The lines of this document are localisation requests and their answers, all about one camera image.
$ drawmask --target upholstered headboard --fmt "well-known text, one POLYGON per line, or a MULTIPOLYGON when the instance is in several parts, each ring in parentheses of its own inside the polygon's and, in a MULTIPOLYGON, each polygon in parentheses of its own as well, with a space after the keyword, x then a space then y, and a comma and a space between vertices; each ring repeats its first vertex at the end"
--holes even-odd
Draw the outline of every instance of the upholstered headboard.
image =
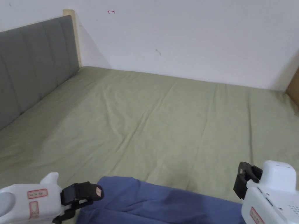
POLYGON ((0 32, 0 130, 78 69, 71 16, 0 32))

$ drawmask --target red marking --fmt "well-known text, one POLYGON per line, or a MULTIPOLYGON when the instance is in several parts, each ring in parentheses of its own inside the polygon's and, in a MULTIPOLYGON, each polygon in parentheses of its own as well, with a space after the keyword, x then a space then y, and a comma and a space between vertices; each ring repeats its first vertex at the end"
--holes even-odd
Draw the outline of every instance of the red marking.
POLYGON ((39 218, 38 202, 37 201, 30 202, 29 209, 30 209, 29 219, 38 219, 39 218))
POLYGON ((97 187, 97 189, 95 190, 95 193, 96 193, 99 197, 101 197, 101 195, 102 195, 102 190, 99 189, 99 188, 97 187))
POLYGON ((28 199, 34 199, 39 197, 46 197, 48 196, 48 190, 47 189, 39 189, 34 191, 28 191, 27 197, 28 199))
POLYGON ((254 207, 251 207, 250 209, 250 216, 256 224, 265 224, 260 215, 254 209, 254 207))

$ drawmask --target blue cloth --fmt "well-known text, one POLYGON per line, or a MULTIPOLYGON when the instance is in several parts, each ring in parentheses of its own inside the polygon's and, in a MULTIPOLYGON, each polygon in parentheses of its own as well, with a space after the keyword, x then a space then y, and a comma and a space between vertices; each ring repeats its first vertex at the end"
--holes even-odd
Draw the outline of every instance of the blue cloth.
POLYGON ((104 199, 82 208, 77 224, 243 224, 241 204, 128 177, 103 177, 104 199))

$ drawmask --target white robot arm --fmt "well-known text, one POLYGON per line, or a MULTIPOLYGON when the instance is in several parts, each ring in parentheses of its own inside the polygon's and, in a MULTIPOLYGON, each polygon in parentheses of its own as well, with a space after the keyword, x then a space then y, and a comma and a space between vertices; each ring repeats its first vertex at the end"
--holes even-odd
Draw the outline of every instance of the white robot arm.
MULTIPOLYGON (((58 173, 50 173, 39 184, 16 184, 1 189, 0 224, 61 224, 74 217, 76 209, 104 197, 99 185, 85 182, 61 189, 57 179, 58 173)), ((299 223, 296 171, 287 163, 266 161, 262 170, 241 162, 234 191, 243 199, 242 216, 246 224, 299 223)))
POLYGON ((58 173, 49 173, 39 184, 0 189, 0 224, 61 224, 74 217, 77 209, 104 197, 102 187, 89 182, 61 189, 58 177, 58 173))
POLYGON ((298 224, 296 171, 283 162, 266 161, 263 170, 241 162, 234 191, 243 199, 246 224, 298 224))

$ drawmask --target wooden bed frame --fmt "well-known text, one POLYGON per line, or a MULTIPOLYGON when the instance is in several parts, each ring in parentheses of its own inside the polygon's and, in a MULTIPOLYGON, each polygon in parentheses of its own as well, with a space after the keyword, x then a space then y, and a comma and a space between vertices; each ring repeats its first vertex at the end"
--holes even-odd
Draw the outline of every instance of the wooden bed frame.
POLYGON ((76 24, 76 13, 73 9, 64 9, 63 16, 68 16, 68 15, 72 17, 75 41, 76 41, 76 48, 77 48, 78 63, 79 63, 79 67, 82 67, 81 54, 80 54, 80 48, 79 48, 79 37, 78 37, 77 24, 76 24))
POLYGON ((299 68, 297 69, 290 85, 286 89, 286 93, 299 108, 299 68))

